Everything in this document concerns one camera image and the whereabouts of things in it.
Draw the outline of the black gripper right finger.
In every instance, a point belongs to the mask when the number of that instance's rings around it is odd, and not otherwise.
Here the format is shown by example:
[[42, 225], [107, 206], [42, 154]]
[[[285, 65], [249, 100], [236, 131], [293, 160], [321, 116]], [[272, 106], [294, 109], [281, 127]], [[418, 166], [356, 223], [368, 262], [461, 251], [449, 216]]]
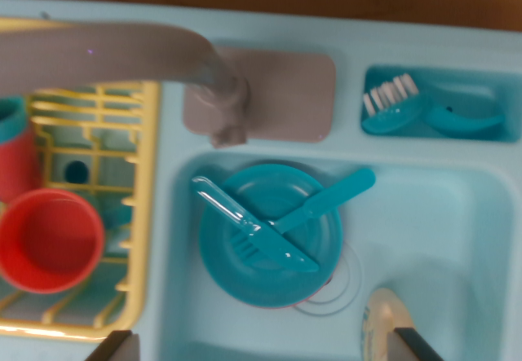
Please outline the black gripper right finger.
[[415, 328], [395, 328], [387, 334], [388, 361], [443, 361]]

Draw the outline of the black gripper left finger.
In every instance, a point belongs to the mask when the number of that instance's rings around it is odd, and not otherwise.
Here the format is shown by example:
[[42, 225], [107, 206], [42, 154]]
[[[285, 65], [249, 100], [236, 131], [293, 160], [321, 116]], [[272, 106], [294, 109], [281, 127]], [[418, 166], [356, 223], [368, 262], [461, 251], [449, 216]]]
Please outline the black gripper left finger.
[[112, 331], [86, 361], [140, 361], [139, 335], [131, 330]]

